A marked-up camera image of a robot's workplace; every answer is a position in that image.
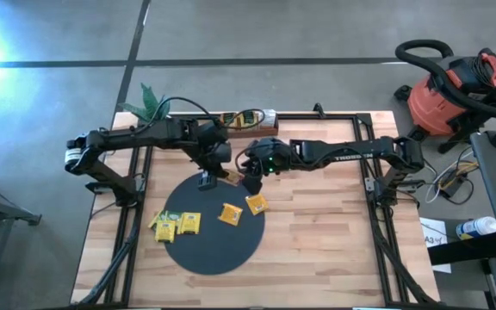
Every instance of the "wooden table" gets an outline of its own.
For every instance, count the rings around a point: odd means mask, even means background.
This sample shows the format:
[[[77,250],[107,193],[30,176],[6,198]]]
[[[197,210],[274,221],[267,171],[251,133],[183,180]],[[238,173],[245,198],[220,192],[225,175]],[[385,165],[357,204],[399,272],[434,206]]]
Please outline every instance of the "wooden table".
[[[376,137],[397,137],[392,112],[370,113]],[[129,113],[119,113],[114,128],[136,122]],[[281,121],[278,138],[338,143],[354,140],[354,132],[350,121]],[[251,140],[232,139],[233,157]],[[130,156],[131,150],[118,151],[106,163],[125,175]],[[234,164],[225,167],[233,168]],[[181,151],[155,148],[130,307],[383,306],[359,162],[266,177],[262,193],[270,210],[265,214],[263,239],[246,263],[219,276],[200,276],[183,270],[168,256],[164,246],[154,241],[153,231],[146,228],[152,216],[163,208],[170,192],[195,173],[195,164]],[[94,210],[113,200],[112,195],[98,196]],[[394,208],[403,263],[426,293],[439,300],[418,211],[411,201],[400,201]],[[119,213],[119,208],[112,207],[91,220],[72,301],[86,296],[108,267]],[[388,269],[392,290],[396,292],[392,269]],[[118,275],[118,292],[122,276],[123,270]]]

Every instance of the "vacuum hose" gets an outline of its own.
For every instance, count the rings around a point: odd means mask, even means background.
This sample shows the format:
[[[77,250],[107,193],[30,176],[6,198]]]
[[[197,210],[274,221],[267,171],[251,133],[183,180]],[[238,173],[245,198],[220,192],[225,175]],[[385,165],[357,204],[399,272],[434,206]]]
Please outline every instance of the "vacuum hose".
[[[451,48],[447,44],[439,40],[407,41],[397,46],[397,48],[395,49],[395,56],[400,60],[406,61],[411,65],[416,65],[417,67],[428,71],[434,78],[438,78],[440,81],[442,81],[443,85],[441,85],[441,92],[453,98],[456,101],[454,102],[454,104],[458,104],[466,109],[479,111],[481,113],[489,115],[490,117],[496,118],[495,106],[476,101],[466,96],[463,92],[456,88],[456,86],[447,76],[447,72],[441,66],[429,59],[422,58],[407,52],[407,50],[417,47],[428,47],[435,49],[441,53],[443,58],[453,56],[453,51],[451,50]]]

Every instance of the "black round plate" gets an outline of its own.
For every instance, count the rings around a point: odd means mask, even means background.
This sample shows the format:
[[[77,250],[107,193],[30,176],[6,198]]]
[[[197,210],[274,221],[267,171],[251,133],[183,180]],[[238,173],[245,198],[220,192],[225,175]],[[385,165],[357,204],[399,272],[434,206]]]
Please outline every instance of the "black round plate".
[[[164,210],[201,214],[200,233],[176,235],[165,249],[181,267],[202,275],[219,275],[243,264],[256,251],[264,235],[264,213],[254,216],[246,204],[250,195],[242,186],[218,181],[215,189],[198,190],[200,174],[177,186],[165,203]],[[223,203],[243,209],[237,226],[218,220]]]

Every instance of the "white cable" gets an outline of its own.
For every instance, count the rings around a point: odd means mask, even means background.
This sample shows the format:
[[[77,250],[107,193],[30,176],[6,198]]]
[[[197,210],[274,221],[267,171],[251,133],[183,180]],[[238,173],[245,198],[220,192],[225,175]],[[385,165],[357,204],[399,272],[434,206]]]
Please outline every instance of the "white cable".
[[[450,164],[450,165],[449,165],[449,167],[447,167],[447,168],[446,168],[446,169],[445,169],[442,173],[440,173],[439,175],[437,175],[437,177],[434,179],[434,181],[433,181],[432,183],[433,183],[433,184],[436,184],[436,183],[437,183],[437,181],[439,181],[439,179],[441,179],[441,177],[443,177],[443,175],[444,175],[444,174],[445,174],[445,173],[446,173],[449,169],[451,169],[451,167],[452,167],[452,166],[454,166],[457,162],[459,162],[459,161],[463,160],[464,158],[466,158],[466,157],[470,156],[470,155],[471,155],[471,154],[473,154],[473,153],[474,153],[474,151],[470,150],[470,152],[468,152],[468,153],[466,153],[466,154],[462,155],[462,156],[460,157],[460,159],[457,159],[456,161],[454,161],[454,162],[453,162],[453,164]],[[434,186],[430,186],[430,187],[428,188],[428,191],[426,191],[426,197],[425,197],[425,201],[426,201],[426,203],[432,203],[432,202],[434,202],[434,201],[437,199],[437,197],[439,196],[439,191],[440,191],[440,188],[439,188],[439,187],[437,187],[437,192],[436,192],[436,194],[434,195],[434,197],[433,197],[430,201],[428,200],[428,196],[430,195],[431,189],[433,189],[433,188],[434,188]]]
[[[431,171],[431,173],[434,174],[434,177],[437,177],[437,171],[431,168],[428,164],[424,164],[424,167],[427,168],[429,171]]]

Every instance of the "concrete floor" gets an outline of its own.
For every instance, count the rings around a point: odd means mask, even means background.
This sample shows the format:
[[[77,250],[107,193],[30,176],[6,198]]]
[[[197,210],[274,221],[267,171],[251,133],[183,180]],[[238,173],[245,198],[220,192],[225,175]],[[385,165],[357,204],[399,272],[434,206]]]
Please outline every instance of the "concrete floor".
[[[0,0],[0,61],[125,60],[141,3]],[[393,57],[402,41],[423,38],[444,40],[461,55],[496,52],[496,0],[152,0],[138,59]],[[127,102],[140,103],[142,82],[209,110],[309,110],[315,102],[327,110],[393,110],[406,133],[409,114],[392,94],[424,74],[403,64],[145,67],[133,71]],[[0,309],[70,300],[93,195],[87,178],[64,171],[65,142],[111,124],[123,75],[123,67],[0,69],[0,191],[43,214],[37,227],[15,224],[0,263]],[[172,110],[192,108],[174,103]],[[432,139],[424,148],[439,169],[458,152],[440,156],[436,145]],[[481,176],[473,180],[477,189],[464,206],[428,205],[419,191],[421,215],[491,214]],[[475,292],[461,293],[458,270],[437,275],[442,300],[484,306],[472,301]]]

